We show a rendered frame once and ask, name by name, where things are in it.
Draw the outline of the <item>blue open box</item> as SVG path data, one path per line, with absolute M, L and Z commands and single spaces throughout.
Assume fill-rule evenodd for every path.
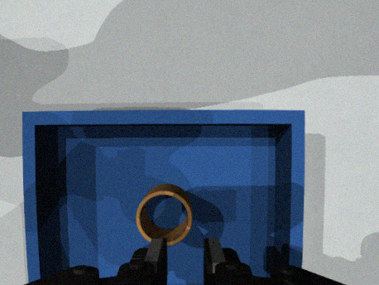
M 29 283 L 78 265 L 117 276 L 149 248 L 137 209 L 161 184 L 193 216 L 167 246 L 167 285 L 204 285 L 204 238 L 253 276 L 302 268 L 304 110 L 22 112 L 22 164 Z

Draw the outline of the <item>bronze bushing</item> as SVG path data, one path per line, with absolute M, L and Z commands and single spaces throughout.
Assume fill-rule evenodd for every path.
M 185 206 L 188 214 L 185 220 L 175 228 L 163 229 L 154 225 L 146 213 L 146 203 L 155 196 L 173 196 Z M 172 184 L 161 184 L 152 188 L 138 206 L 136 222 L 141 235 L 149 242 L 152 238 L 167 239 L 167 246 L 179 243 L 189 233 L 192 226 L 192 205 L 187 193 L 180 187 Z

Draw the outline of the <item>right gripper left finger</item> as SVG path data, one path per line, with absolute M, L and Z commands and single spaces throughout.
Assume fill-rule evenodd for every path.
M 152 238 L 149 248 L 134 251 L 115 277 L 99 278 L 97 268 L 78 265 L 24 285 L 167 285 L 167 239 Z

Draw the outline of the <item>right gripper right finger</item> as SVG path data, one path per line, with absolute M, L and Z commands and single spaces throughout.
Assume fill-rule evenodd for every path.
M 346 284 L 292 265 L 272 268 L 270 278 L 253 276 L 250 266 L 240 262 L 235 250 L 222 248 L 219 238 L 211 238 L 204 239 L 204 285 Z

